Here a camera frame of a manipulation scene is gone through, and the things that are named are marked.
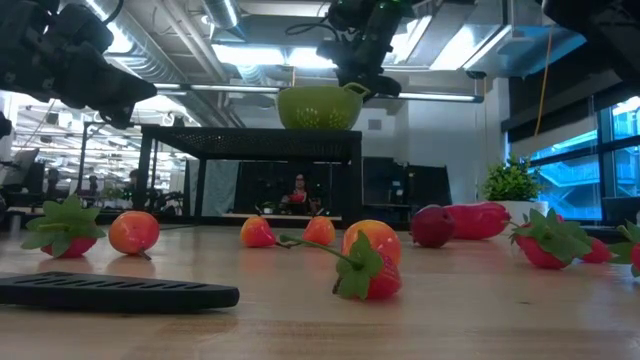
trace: artificial strawberry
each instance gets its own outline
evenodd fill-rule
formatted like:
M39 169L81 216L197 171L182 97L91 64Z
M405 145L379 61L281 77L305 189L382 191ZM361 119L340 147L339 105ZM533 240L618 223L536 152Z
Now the artificial strawberry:
M76 195L62 204L45 201L42 208L44 216L27 223L31 235L22 243L23 249L39 248L55 258L80 257L106 236L95 223L100 209L83 209Z
M616 255L609 262L631 264L633 277L640 277L640 228L627 220L627 227L618 226L618 231L629 241L609 246L609 250Z
M340 260L336 264L339 277L334 286L334 293L343 298L381 300L393 296L402 287L398 267L389 256L375 251L362 231L358 231L358 240L351 246L349 255L287 235L280 236L280 242L317 247L339 257Z
M511 243L520 246L525 256L534 266L543 269L563 269L574 258L591 252L591 239L577 222L559 221L551 209L545 217L531 209L528 223L513 229Z
M328 217L316 216L307 224L302 239L326 246L336 239L336 229Z
M591 238L591 252L581 257L582 261L590 264L603 264L611 260L613 255L602 241Z
M276 236L267 220L260 216L248 218L240 229L240 240L246 247L267 247L276 245Z

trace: potted plant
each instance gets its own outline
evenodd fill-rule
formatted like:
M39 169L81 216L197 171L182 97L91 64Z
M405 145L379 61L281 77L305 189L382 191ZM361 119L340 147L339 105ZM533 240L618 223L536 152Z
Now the potted plant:
M531 161L528 158L517 158L513 155L506 163L489 168L489 176L482 188L487 200L504 206L511 221L524 224L523 215L535 209L543 215L547 214L549 204L535 201L542 186L535 180L539 170L529 172Z

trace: wooden table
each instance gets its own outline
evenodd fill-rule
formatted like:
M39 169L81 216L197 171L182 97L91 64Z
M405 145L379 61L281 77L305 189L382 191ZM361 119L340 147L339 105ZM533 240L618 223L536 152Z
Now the wooden table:
M293 234L299 230L283 230ZM405 254L404 288L382 303L331 295L317 249L243 249L237 228L163 231L153 262L108 242L50 260L0 241L0 271L64 270L236 285L204 315L111 315L0 307L0 359L640 359L640 291L628 269L531 268L506 239Z

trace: glass wall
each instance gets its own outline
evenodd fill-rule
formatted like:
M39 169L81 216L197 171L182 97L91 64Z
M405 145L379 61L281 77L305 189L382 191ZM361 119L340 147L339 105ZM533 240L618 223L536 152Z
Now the glass wall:
M543 186L539 200L568 219L606 221L603 197L640 197L640 139L630 139L640 135L639 116L640 97L634 96L598 113L601 131L532 154Z

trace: ceiling light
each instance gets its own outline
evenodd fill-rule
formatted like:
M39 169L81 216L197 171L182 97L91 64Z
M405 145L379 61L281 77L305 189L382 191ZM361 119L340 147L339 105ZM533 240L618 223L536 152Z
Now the ceiling light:
M472 96L472 95L400 93L400 95L398 96L398 99L454 101L454 102L477 102L479 98L476 97L476 96Z
M98 6L98 4L96 4L95 0L86 1L101 20L104 20L109 16L100 6ZM133 43L129 41L129 38L127 38L127 36L124 35L114 23L107 25L107 28L113 33L113 43L107 49L107 52L122 54L133 49Z
M236 85L192 85L193 90L200 91L227 91L241 93L262 93L276 94L280 91L278 87L271 86L236 86Z
M507 36L507 34L509 34L511 32L511 25L507 25L505 26L502 30L500 30L500 32L493 38L491 39L491 41L489 41L486 45L484 45L480 51L478 51L471 59L469 59L469 61L467 61L464 65L463 68L465 70L468 70L469 68L471 68L473 65L475 65L480 59L482 59L485 55L487 55L487 53L494 47L496 46L500 40L502 40L505 36Z
M464 25L442 49L429 69L458 70L476 52L475 47L476 41L473 32L467 25Z
M425 31L427 31L431 19L432 17L429 15L420 20L413 20L407 24L406 34L398 34L393 37L391 46L393 47L392 54L395 55L394 64L404 62L411 56L418 42L424 36Z
M282 65L284 56L274 47L212 45L218 60L233 65Z
M316 54L316 48L295 48L287 59L287 65L307 69L332 69L336 67L333 61Z

